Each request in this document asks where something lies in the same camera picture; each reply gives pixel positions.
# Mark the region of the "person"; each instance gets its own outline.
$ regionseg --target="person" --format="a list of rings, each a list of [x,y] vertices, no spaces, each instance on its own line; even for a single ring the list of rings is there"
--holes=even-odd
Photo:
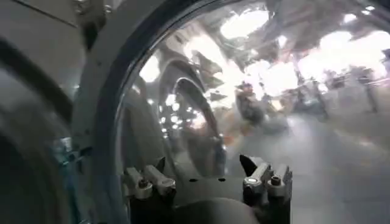
[[[314,95],[319,102],[319,106],[320,106],[320,109],[322,111],[322,114],[324,115],[325,119],[328,119],[329,114],[328,114],[328,111],[326,109],[326,104],[325,104],[324,98],[322,97],[321,91],[319,90],[319,87],[318,87],[319,82],[315,79],[312,79],[312,82],[313,82]]]
[[[372,81],[370,79],[370,73],[372,72],[372,70],[367,69],[365,67],[354,67],[351,72],[357,76],[359,83],[363,85],[367,95],[368,102],[371,106],[371,111],[373,113],[377,113],[378,104],[374,96],[374,90],[370,85],[370,82]]]

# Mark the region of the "concrete floor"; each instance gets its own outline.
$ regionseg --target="concrete floor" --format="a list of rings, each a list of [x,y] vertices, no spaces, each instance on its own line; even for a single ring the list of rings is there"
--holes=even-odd
[[[243,174],[239,154],[290,165],[292,223],[390,223],[388,149],[312,116],[287,121],[286,130],[256,128],[244,136],[229,174]]]

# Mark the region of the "bolt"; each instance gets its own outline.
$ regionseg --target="bolt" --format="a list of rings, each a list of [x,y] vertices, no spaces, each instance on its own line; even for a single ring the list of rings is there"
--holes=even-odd
[[[271,184],[273,186],[280,186],[281,183],[282,183],[282,181],[281,181],[280,177],[278,177],[278,176],[271,177]]]
[[[140,180],[140,182],[138,182],[138,187],[145,188],[145,187],[147,187],[147,184],[148,184],[147,180],[142,179],[142,180]]]

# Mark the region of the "machine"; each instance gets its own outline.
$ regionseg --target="machine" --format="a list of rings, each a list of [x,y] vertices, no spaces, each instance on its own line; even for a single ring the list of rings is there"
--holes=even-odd
[[[1,1],[3,222],[290,223],[290,167],[240,155],[233,177],[225,143],[238,51],[265,58],[250,33],[269,61],[296,50],[269,41],[279,4]],[[236,37],[235,13],[263,26]]]

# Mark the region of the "metal panel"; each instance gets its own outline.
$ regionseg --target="metal panel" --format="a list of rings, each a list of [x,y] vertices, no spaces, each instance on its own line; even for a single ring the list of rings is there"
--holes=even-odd
[[[67,23],[76,25],[76,15],[72,8],[72,0],[13,0],[22,4],[28,5],[29,7],[35,8],[60,20],[64,20]]]
[[[85,62],[78,29],[12,1],[0,1],[0,29],[0,36],[74,97]]]

